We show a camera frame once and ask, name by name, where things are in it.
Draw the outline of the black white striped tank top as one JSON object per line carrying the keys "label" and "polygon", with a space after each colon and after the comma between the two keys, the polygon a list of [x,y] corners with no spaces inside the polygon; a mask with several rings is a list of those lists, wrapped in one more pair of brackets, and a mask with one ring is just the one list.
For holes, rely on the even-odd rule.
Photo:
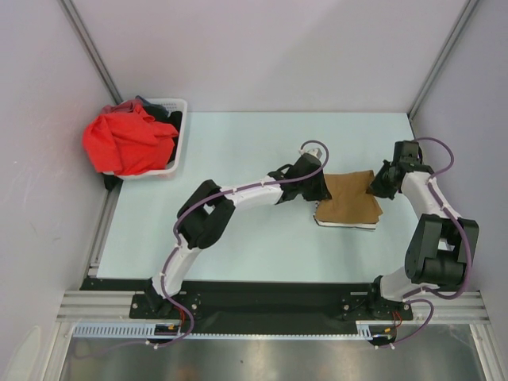
{"label": "black white striped tank top", "polygon": [[367,231],[374,231],[378,224],[365,224],[365,223],[358,223],[358,224],[345,224],[345,223],[335,223],[335,222],[327,222],[327,221],[320,221],[317,219],[317,211],[318,207],[320,205],[320,202],[315,202],[314,204],[314,213],[313,217],[317,225],[321,227],[330,227],[330,228],[345,228],[345,229],[363,229]]}

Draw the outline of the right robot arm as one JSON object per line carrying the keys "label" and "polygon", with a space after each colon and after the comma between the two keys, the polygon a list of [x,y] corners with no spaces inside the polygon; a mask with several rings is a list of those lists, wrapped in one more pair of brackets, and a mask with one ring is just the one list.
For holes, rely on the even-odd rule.
{"label": "right robot arm", "polygon": [[479,224],[462,217],[437,182],[439,175],[452,168],[455,157],[435,171],[425,163],[420,143],[419,138],[396,142],[392,159],[383,162],[368,187],[377,198],[403,195],[418,218],[404,264],[379,276],[379,291],[366,298],[367,311],[374,318],[385,318],[394,310],[394,302],[420,293],[444,300],[459,298],[470,281]]}

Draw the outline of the tan brown garment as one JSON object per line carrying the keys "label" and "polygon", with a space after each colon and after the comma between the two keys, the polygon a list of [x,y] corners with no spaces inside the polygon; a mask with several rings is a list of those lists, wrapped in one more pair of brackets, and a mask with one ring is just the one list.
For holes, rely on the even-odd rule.
{"label": "tan brown garment", "polygon": [[325,174],[332,198],[320,201],[317,219],[345,224],[378,224],[383,211],[375,197],[368,193],[373,179],[373,170]]}

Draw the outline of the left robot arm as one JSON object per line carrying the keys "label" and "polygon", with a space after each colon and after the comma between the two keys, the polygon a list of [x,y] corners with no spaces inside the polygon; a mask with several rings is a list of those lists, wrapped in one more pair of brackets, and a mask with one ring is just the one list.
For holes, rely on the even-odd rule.
{"label": "left robot arm", "polygon": [[177,213],[176,244],[162,270],[151,278],[148,308],[158,317],[170,315],[184,276],[198,254],[221,238],[233,214],[258,206],[275,206],[302,196],[307,202],[332,198],[325,184],[321,150],[302,151],[294,164],[269,172],[257,183],[220,187],[203,182]]}

